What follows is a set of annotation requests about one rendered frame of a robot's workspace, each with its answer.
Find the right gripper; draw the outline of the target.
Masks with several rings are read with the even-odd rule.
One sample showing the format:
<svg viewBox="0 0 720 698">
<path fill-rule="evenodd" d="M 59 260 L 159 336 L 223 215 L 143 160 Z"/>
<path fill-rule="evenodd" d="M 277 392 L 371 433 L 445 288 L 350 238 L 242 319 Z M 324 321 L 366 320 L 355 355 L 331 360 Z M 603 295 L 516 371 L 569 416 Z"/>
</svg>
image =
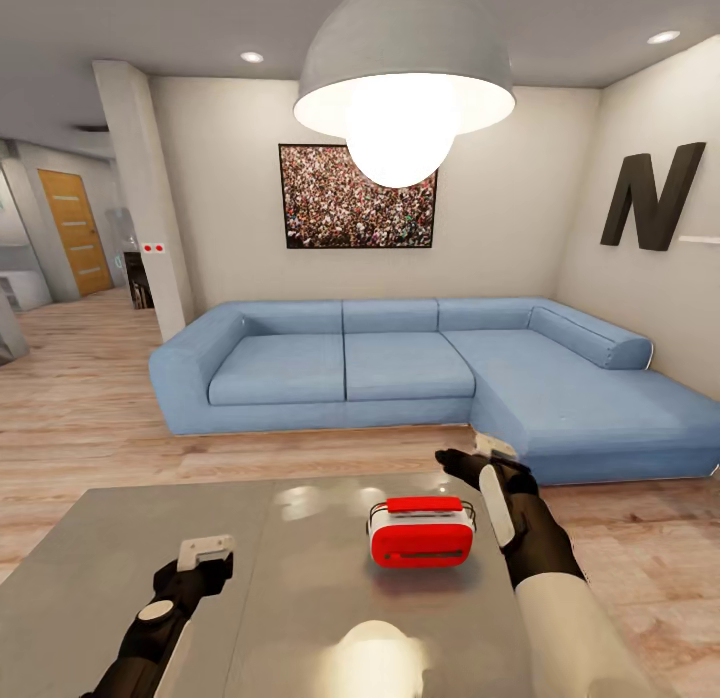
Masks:
<svg viewBox="0 0 720 698">
<path fill-rule="evenodd" d="M 437 463 L 445 465 L 443 468 L 445 473 L 462 479 L 475 489 L 476 485 L 474 486 L 474 482 L 472 482 L 470 472 L 474 472 L 474 466 L 482 460 L 482 456 L 465 454 L 463 451 L 451 448 L 448 451 L 437 451 L 435 457 Z"/>
</svg>

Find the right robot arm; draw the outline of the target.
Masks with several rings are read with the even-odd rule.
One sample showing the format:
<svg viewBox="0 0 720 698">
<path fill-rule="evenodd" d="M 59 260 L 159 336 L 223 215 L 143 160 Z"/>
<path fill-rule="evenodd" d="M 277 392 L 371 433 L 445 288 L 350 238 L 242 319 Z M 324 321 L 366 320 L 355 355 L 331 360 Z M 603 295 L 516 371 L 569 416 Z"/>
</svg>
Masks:
<svg viewBox="0 0 720 698">
<path fill-rule="evenodd" d="M 478 489 L 505 556 L 535 698 L 659 698 L 605 615 L 512 445 L 477 433 L 439 450 L 443 471 Z"/>
</svg>

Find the radio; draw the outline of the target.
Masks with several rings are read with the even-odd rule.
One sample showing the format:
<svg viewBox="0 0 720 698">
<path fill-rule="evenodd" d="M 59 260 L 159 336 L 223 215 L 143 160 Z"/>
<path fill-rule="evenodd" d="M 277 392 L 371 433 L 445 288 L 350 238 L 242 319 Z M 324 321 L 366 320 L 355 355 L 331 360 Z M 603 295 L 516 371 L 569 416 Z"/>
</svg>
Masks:
<svg viewBox="0 0 720 698">
<path fill-rule="evenodd" d="M 384 568 L 456 567 L 477 530 L 459 497 L 403 497 L 379 503 L 366 522 L 372 558 Z"/>
</svg>

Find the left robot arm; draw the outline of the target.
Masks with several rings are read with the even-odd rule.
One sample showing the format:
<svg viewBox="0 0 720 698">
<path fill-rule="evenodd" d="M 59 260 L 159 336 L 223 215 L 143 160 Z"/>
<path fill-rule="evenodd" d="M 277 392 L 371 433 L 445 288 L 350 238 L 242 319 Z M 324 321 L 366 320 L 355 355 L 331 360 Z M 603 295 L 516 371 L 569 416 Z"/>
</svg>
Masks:
<svg viewBox="0 0 720 698">
<path fill-rule="evenodd" d="M 232 535 L 186 540 L 179 558 L 154 580 L 155 597 L 138 614 L 115 661 L 97 688 L 80 698 L 169 698 L 193 634 L 192 614 L 201 597 L 219 595 L 233 578 L 233 553 L 201 561 L 199 555 L 235 546 Z"/>
</svg>

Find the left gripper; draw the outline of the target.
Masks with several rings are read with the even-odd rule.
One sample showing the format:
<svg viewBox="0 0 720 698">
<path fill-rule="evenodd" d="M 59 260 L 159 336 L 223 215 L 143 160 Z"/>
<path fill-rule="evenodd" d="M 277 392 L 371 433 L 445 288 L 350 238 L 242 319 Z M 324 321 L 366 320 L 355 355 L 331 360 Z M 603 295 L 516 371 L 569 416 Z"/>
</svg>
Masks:
<svg viewBox="0 0 720 698">
<path fill-rule="evenodd" d="M 189 585 L 197 596 L 219 595 L 223 590 L 223 584 L 227 579 L 233 578 L 233 553 L 229 553 L 226 559 L 212 559 L 201 561 L 200 565 L 193 570 L 177 571 L 176 563 L 169 564 L 157 571 L 154 580 L 155 593 L 163 593 L 173 585 Z"/>
</svg>

